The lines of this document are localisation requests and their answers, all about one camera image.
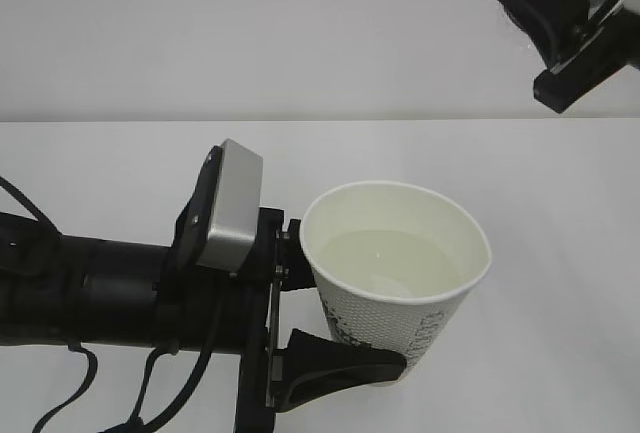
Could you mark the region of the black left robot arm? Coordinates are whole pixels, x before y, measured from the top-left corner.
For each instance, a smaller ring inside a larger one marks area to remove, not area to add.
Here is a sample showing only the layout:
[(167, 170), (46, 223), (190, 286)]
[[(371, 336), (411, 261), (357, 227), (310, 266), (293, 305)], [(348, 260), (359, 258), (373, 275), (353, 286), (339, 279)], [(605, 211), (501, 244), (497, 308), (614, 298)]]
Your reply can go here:
[(174, 247), (67, 236), (12, 214), (1, 217), (1, 342), (142, 346), (153, 357), (198, 353), (194, 371), (167, 409), (138, 415), (124, 432), (154, 432), (185, 405), (215, 353), (240, 358), (234, 428), (270, 432), (279, 413), (348, 388), (396, 380), (399, 353), (363, 342), (336, 343), (301, 330), (279, 348), (283, 292), (314, 286), (300, 224), (260, 211), (256, 240), (235, 273), (174, 268)]

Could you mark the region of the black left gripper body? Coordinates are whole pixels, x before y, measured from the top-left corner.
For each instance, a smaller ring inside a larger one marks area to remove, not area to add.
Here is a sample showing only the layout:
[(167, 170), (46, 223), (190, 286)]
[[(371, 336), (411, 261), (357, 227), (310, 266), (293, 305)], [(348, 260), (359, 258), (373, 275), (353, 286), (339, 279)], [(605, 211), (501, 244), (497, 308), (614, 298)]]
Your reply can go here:
[(227, 333), (240, 347), (236, 432), (274, 429), (275, 412), (268, 405), (271, 343), (268, 313), (283, 221), (281, 210), (260, 210), (254, 244), (237, 276), (230, 280), (231, 305), (225, 308), (225, 322)]

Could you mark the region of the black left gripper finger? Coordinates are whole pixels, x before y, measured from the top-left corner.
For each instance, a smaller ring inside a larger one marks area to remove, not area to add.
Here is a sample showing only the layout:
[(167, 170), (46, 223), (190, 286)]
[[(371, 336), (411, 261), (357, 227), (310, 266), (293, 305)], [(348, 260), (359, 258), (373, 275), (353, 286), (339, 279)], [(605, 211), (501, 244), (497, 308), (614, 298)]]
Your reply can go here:
[(284, 292), (316, 287), (311, 266), (304, 255), (301, 240), (301, 220), (291, 219), (278, 236), (278, 266), (282, 267), (281, 289)]
[(277, 411), (342, 390), (392, 382), (407, 368), (395, 351), (336, 343), (294, 329), (284, 349), (275, 353), (272, 398)]

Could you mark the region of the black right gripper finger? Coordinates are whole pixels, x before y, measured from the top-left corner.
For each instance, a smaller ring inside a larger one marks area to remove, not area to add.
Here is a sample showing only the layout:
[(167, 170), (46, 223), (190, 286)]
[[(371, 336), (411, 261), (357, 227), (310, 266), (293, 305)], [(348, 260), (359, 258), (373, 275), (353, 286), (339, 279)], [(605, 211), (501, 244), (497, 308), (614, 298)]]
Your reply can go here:
[(589, 19), (589, 0), (497, 0), (532, 41), (547, 67), (577, 49)]

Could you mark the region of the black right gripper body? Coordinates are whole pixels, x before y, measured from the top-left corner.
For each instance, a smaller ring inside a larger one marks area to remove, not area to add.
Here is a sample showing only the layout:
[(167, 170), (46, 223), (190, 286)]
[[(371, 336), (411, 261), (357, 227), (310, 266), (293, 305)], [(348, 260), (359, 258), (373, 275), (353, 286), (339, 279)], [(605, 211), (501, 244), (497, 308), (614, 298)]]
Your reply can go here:
[(639, 15), (620, 9), (579, 52), (559, 68), (544, 70), (533, 83), (534, 99), (562, 114), (622, 68), (639, 63)]

